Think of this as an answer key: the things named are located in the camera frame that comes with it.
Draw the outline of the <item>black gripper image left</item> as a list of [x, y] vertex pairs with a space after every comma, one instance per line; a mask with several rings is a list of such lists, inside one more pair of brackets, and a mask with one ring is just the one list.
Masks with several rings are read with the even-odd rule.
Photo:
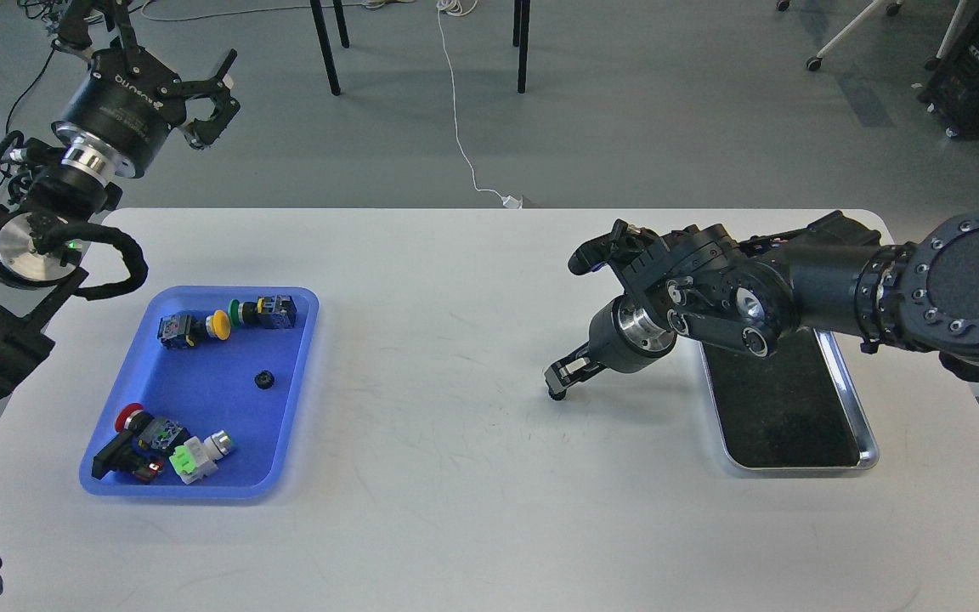
[[126, 65], [119, 48], [93, 52], [89, 77], [52, 124], [54, 134], [65, 144], [83, 134], [96, 137], [119, 154], [117, 175], [141, 178], [172, 129], [186, 121], [185, 102], [174, 99], [205, 97], [212, 104], [210, 115], [187, 121], [184, 136], [193, 150], [206, 150], [241, 111], [229, 76], [237, 55], [230, 49], [213, 75], [184, 80], [146, 49], [141, 50], [139, 72]]

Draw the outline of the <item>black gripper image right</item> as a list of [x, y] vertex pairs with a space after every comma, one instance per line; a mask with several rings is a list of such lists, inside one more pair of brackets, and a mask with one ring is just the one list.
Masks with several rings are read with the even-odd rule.
[[629, 297], [613, 299], [588, 325], [588, 342], [551, 363], [544, 372], [548, 393], [598, 375], [603, 369], [621, 373], [641, 371], [675, 348], [677, 334], [658, 326]]

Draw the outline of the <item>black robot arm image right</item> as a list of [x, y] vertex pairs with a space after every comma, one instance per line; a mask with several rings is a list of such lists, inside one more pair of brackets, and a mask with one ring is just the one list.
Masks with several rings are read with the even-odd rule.
[[957, 375], [979, 371], [979, 212], [897, 245], [843, 212], [744, 241], [721, 224], [660, 234], [617, 220], [568, 267], [610, 269], [623, 292], [587, 342], [547, 368], [555, 400], [606, 369], [648, 367], [679, 337], [766, 358], [805, 328], [859, 337], [865, 353], [937, 352]]

